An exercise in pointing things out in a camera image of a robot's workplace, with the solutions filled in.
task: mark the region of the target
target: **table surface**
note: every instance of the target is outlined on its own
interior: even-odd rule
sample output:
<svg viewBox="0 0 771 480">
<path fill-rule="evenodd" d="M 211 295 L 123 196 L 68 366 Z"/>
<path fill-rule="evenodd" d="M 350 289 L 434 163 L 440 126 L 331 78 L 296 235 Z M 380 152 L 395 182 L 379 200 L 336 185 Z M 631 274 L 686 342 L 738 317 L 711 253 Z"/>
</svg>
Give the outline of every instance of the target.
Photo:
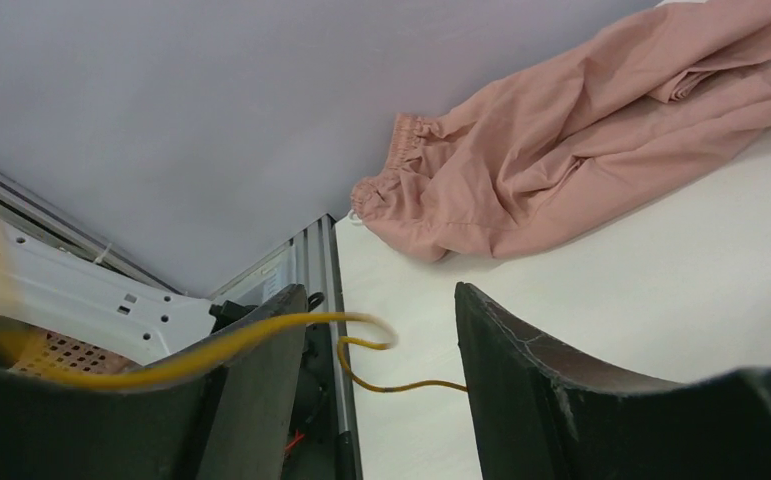
<svg viewBox="0 0 771 480">
<path fill-rule="evenodd" d="M 458 281 L 640 373 L 689 382 L 771 365 L 771 131 L 721 170 L 539 255 L 428 265 L 349 218 L 336 234 L 345 309 L 380 316 L 400 334 L 394 350 L 352 349 L 354 370 L 375 384 L 464 381 Z M 354 392 L 365 480 L 481 478 L 467 395 Z"/>
</svg>

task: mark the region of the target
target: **pink garment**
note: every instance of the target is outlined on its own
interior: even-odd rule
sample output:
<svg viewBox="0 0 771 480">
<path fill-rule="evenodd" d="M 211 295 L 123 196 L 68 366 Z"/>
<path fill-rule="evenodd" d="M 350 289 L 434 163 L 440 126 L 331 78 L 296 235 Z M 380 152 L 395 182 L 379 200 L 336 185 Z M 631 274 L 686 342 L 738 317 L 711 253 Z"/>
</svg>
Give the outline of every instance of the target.
<svg viewBox="0 0 771 480">
<path fill-rule="evenodd" d="M 729 162 L 771 127 L 771 0 L 674 3 L 492 82 L 438 118 L 399 115 L 352 206 L 434 261 L 564 243 Z"/>
</svg>

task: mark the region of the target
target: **yellow cord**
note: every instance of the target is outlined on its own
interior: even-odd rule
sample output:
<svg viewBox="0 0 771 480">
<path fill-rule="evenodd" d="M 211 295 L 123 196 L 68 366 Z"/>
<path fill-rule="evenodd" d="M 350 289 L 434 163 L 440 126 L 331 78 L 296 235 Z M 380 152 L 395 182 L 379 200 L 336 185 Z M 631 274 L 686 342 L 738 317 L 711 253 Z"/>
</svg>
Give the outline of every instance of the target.
<svg viewBox="0 0 771 480">
<path fill-rule="evenodd" d="M 440 386 L 467 392 L 465 386 L 443 380 L 424 380 L 398 387 L 379 387 L 359 378 L 350 369 L 346 354 L 344 353 L 344 347 L 352 344 L 373 350 L 388 350 L 397 344 L 397 334 L 387 323 L 376 317 L 351 313 L 296 313 L 268 318 L 227 335 L 221 335 L 197 349 L 172 357 L 163 363 L 133 372 L 100 375 L 53 368 L 43 373 L 47 378 L 67 385 L 95 390 L 149 387 L 181 380 L 208 371 L 235 353 L 254 347 L 266 338 L 283 330 L 313 323 L 324 324 L 330 322 L 366 323 L 378 327 L 388 335 L 388 340 L 383 343 L 346 336 L 338 339 L 338 361 L 341 364 L 341 368 L 362 388 L 378 393 L 394 393 L 420 387 Z"/>
</svg>

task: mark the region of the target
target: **fabric fold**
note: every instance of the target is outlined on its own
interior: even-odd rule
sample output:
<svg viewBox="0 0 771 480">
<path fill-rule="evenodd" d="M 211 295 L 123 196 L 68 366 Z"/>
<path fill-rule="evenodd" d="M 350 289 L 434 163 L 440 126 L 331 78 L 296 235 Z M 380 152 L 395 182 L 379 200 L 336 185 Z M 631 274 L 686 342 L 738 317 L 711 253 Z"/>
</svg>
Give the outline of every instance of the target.
<svg viewBox="0 0 771 480">
<path fill-rule="evenodd" d="M 641 12 L 438 118 L 398 115 L 352 206 L 393 248 L 539 252 L 732 159 L 771 127 L 771 0 Z"/>
</svg>

